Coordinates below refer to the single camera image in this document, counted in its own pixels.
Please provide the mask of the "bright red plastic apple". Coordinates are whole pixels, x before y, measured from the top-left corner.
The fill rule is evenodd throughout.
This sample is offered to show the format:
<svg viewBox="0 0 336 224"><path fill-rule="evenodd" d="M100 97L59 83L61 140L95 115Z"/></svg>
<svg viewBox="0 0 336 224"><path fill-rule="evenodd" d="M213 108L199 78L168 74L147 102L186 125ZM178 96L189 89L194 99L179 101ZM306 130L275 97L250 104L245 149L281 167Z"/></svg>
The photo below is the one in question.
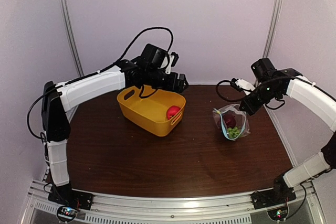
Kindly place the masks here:
<svg viewBox="0 0 336 224"><path fill-rule="evenodd" d="M170 120L172 117L174 117L179 111L180 111L180 107L173 105L171 107L169 107L166 111L166 117L168 120Z"/></svg>

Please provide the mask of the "clear zip top bag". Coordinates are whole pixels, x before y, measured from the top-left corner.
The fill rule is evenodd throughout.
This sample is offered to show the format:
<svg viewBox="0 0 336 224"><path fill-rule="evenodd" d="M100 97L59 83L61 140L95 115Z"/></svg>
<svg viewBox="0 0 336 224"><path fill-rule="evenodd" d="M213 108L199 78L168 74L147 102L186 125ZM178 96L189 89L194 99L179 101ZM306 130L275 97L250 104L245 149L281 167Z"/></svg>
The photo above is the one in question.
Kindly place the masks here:
<svg viewBox="0 0 336 224"><path fill-rule="evenodd" d="M247 113L239 109L239 104L213 108L212 114L215 125L227 140L236 141L250 134Z"/></svg>

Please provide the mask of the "green plastic grape bunch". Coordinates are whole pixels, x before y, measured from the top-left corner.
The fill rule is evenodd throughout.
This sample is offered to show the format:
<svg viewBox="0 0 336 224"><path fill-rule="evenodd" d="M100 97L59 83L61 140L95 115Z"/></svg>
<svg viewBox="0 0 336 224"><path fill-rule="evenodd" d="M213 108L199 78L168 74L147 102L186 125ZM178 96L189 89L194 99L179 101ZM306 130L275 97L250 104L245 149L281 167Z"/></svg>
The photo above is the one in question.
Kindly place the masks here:
<svg viewBox="0 0 336 224"><path fill-rule="evenodd" d="M241 129L239 129L238 127L234 127L234 128L229 127L227 129L227 136L230 140L235 140L239 138L240 134L241 134Z"/></svg>

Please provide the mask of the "right circuit board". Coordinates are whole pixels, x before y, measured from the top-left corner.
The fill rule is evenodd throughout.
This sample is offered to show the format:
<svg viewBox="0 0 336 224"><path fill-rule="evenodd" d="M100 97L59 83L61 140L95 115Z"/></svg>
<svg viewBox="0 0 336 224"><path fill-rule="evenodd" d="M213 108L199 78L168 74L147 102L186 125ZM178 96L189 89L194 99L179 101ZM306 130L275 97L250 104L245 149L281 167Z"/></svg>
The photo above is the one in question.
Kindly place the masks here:
<svg viewBox="0 0 336 224"><path fill-rule="evenodd" d="M288 213L289 211L287 207L271 208L267 210L268 217L272 221L276 222L280 222L286 219Z"/></svg>

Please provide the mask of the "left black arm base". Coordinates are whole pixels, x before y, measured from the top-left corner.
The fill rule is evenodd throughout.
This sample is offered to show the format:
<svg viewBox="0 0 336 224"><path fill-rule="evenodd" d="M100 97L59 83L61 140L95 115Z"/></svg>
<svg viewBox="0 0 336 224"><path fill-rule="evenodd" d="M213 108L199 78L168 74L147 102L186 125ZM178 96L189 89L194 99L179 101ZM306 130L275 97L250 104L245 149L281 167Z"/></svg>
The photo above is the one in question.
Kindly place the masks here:
<svg viewBox="0 0 336 224"><path fill-rule="evenodd" d="M72 189L71 183L56 186L51 182L48 200L71 208L90 210L93 194Z"/></svg>

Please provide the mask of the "right aluminium frame post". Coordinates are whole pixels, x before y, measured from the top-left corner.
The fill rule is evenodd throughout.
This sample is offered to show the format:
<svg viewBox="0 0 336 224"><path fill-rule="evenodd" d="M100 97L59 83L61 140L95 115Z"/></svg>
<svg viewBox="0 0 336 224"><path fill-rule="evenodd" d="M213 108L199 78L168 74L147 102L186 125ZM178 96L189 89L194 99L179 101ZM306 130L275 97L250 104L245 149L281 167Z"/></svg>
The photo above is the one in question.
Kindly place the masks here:
<svg viewBox="0 0 336 224"><path fill-rule="evenodd" d="M270 20L270 25L268 29L268 34L266 38L266 43L264 47L264 52L262 58L268 58L271 52L271 47L274 42L276 28L279 21L283 0L274 0L274 5L272 8L272 15Z"/></svg>

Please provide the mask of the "front aluminium rail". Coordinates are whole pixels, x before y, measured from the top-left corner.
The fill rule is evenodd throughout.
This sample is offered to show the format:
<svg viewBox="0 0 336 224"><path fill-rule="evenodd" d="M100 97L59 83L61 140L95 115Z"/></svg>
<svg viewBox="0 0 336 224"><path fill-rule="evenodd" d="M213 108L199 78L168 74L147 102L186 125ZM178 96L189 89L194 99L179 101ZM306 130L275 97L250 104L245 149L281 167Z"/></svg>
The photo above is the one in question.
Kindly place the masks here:
<svg viewBox="0 0 336 224"><path fill-rule="evenodd" d="M59 204L48 200L50 185L33 179L18 223L64 223L56 217ZM80 209L69 223L327 223L312 183L304 184L306 199L286 221L272 220L268 212L288 206L291 216L304 199L295 188L296 199L272 208L256 209L253 191L192 198L142 198L93 194L90 210Z"/></svg>

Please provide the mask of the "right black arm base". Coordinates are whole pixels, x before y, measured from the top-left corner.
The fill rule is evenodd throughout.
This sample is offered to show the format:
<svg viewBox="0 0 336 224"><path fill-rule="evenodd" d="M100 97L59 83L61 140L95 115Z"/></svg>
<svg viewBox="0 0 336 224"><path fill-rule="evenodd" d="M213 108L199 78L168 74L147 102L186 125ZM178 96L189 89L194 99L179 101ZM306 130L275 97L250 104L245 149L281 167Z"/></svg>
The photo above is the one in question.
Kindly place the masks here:
<svg viewBox="0 0 336 224"><path fill-rule="evenodd" d="M251 202L254 205L254 209L281 205L296 199L293 187L287 186L283 176L284 174L281 174L274 179L272 189L256 190L251 194Z"/></svg>

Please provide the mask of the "yellow plastic basket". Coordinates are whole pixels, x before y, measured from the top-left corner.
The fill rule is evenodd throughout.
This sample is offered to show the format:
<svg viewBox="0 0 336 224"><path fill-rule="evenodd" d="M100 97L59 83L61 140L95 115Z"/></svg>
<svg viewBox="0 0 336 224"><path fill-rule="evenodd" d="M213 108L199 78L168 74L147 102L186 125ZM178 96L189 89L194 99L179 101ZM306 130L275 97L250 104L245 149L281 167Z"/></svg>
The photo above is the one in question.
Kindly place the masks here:
<svg viewBox="0 0 336 224"><path fill-rule="evenodd" d="M183 118L185 98L175 92L154 91L150 86L145 86L144 95L149 95L149 97L141 99L139 97L140 91L136 87L130 87L117 95L123 116L156 136L167 136ZM173 105L179 106L181 109L168 120L166 111Z"/></svg>

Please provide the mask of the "left circuit board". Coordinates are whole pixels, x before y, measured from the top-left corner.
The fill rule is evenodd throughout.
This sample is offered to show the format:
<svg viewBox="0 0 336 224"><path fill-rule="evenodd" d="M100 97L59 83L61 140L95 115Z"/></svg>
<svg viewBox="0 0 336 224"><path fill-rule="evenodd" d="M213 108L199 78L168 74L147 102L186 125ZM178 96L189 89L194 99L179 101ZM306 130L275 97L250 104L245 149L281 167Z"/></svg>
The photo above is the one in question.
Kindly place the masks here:
<svg viewBox="0 0 336 224"><path fill-rule="evenodd" d="M69 206L60 206L56 211L56 217L63 222L73 221L78 214L78 210Z"/></svg>

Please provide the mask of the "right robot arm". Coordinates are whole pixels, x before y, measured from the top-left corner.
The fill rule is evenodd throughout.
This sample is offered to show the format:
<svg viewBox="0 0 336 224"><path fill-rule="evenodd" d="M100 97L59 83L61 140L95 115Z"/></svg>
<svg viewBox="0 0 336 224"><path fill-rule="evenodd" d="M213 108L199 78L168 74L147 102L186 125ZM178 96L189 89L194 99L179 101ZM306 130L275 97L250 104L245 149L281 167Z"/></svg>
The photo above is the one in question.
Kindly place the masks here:
<svg viewBox="0 0 336 224"><path fill-rule="evenodd" d="M275 61L278 69L294 68L302 73L309 81L316 82L317 86L327 93L335 96L335 61L315 60L290 60ZM333 135L327 126L310 109L300 102L285 96L286 104L274 112L278 126L282 129L289 147L295 159L294 167L304 162L320 151Z"/></svg>

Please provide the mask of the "dark red plastic apple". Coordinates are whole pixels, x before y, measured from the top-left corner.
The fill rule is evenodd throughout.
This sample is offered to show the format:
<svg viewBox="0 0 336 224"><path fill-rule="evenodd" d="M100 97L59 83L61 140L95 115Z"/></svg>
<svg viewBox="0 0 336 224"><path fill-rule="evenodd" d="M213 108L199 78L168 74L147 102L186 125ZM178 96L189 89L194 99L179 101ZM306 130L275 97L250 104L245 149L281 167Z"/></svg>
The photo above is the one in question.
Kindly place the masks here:
<svg viewBox="0 0 336 224"><path fill-rule="evenodd" d="M226 113L223 115L223 121L227 128L234 128L236 126L236 119L233 114Z"/></svg>

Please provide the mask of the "circuit board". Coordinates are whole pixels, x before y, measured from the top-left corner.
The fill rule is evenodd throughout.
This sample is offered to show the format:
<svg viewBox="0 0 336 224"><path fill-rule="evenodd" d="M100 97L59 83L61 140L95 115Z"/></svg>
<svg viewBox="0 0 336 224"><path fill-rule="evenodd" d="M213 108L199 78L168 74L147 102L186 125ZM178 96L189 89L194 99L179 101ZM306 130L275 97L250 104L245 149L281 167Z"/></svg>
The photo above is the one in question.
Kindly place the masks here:
<svg viewBox="0 0 336 224"><path fill-rule="evenodd" d="M56 211L56 217L63 222L73 221L78 214L78 210L69 206L60 206Z"/></svg>
<svg viewBox="0 0 336 224"><path fill-rule="evenodd" d="M288 213L289 211L287 207L271 208L267 210L268 217L272 221L276 222L280 222L286 219Z"/></svg>

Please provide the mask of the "left aluminium frame post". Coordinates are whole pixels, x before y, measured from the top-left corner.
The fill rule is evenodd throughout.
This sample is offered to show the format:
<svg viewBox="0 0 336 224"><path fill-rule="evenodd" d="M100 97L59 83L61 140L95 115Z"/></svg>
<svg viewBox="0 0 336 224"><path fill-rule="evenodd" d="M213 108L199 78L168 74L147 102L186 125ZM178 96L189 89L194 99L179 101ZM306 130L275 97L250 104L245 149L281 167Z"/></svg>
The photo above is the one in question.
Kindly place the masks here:
<svg viewBox="0 0 336 224"><path fill-rule="evenodd" d="M76 45L76 40L74 37L73 28L71 25L71 19L69 14L69 8L67 0L60 0L61 13L64 20L66 36L68 39L71 55L75 64L75 69L79 77L84 75L82 64L78 55L78 49Z"/></svg>

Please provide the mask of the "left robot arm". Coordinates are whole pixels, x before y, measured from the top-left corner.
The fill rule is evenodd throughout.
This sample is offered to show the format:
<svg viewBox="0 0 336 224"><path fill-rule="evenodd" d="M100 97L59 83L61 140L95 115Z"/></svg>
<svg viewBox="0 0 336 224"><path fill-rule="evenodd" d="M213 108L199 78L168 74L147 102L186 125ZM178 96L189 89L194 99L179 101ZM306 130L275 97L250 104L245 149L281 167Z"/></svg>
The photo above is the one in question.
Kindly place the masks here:
<svg viewBox="0 0 336 224"><path fill-rule="evenodd" d="M153 44L146 44L139 56L126 59L121 56L111 65L74 80L44 86L42 138L46 142L47 162L54 194L64 205L71 205L76 197L70 185L67 143L71 124L67 113L109 93L146 86L154 91L182 93L188 85L186 76L173 71L179 55Z"/></svg>

